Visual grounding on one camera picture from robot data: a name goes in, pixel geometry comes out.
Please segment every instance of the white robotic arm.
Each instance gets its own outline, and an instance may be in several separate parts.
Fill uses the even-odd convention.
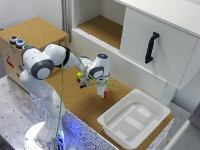
[[[59,112],[61,109],[61,116],[63,116],[65,106],[62,103],[60,108],[61,99],[59,95],[44,79],[51,74],[54,66],[61,68],[63,60],[64,69],[69,69],[75,65],[83,73],[80,80],[81,87],[87,86],[91,78],[96,79],[97,83],[101,82],[101,84],[97,84],[97,94],[104,97],[106,90],[104,83],[108,81],[110,75],[109,58],[105,54],[99,54],[92,62],[87,57],[77,57],[70,49],[54,44],[48,45],[43,52],[33,46],[25,46],[22,51],[22,58],[25,70],[21,73],[20,80],[31,96],[41,100],[47,109],[45,124],[34,140],[41,149],[51,150],[50,145],[55,139]],[[58,131],[59,135],[63,133],[62,119]],[[58,149],[66,149],[65,144],[61,145],[58,145]]]

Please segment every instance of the red object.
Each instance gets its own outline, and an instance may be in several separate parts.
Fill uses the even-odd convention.
[[[16,73],[16,75],[17,75],[18,77],[20,77],[20,75],[19,75],[18,73]]]
[[[12,63],[12,61],[11,61],[11,59],[10,59],[10,56],[8,56],[8,58],[7,58],[7,63],[8,63],[12,68],[14,68],[14,65],[13,65],[13,63]]]
[[[104,91],[104,98],[107,98],[108,93]]]

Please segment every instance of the cabinet door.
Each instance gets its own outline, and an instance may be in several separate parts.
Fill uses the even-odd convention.
[[[145,56],[153,32],[160,37],[154,41],[153,60],[146,64]],[[198,38],[191,34],[127,8],[120,54],[179,86],[197,41]]]

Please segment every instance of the plastic container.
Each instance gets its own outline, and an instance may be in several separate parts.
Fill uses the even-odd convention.
[[[169,115],[170,109],[133,90],[98,118],[105,133],[125,149],[136,149]]]

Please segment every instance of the yellow object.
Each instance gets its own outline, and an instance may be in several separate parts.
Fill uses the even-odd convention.
[[[83,75],[83,73],[82,73],[82,72],[79,72],[79,73],[76,74],[76,78],[77,78],[77,79],[81,79],[82,75]]]

